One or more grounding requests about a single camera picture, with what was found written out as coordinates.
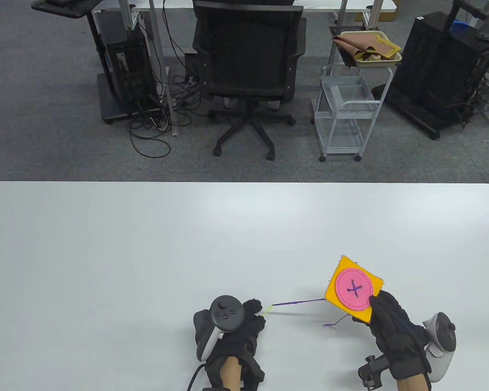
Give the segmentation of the person's left hand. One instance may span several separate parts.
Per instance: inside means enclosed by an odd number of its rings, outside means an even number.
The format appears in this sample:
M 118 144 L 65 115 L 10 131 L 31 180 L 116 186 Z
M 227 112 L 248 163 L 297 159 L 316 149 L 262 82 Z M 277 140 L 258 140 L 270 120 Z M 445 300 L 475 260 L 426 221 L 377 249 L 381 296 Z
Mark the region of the person's left hand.
M 216 342 L 207 364 L 233 357 L 238 360 L 239 365 L 245 367 L 250 360 L 254 360 L 256 339 L 266 323 L 265 318 L 259 315 L 263 306 L 259 300 L 250 299 L 244 302 L 243 309 L 242 326 L 233 333 L 224 333 L 222 339 Z

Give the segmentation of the person's right hand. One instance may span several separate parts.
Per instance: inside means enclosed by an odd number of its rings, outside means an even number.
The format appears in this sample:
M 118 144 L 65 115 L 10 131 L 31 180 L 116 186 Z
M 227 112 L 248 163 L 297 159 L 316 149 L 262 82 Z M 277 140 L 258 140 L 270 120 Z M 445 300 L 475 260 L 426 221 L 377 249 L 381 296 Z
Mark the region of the person's right hand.
M 425 355 L 429 337 L 424 327 L 413 324 L 399 302 L 384 290 L 369 300 L 372 317 L 367 325 L 389 362 L 393 378 L 404 380 L 430 373 L 431 365 Z

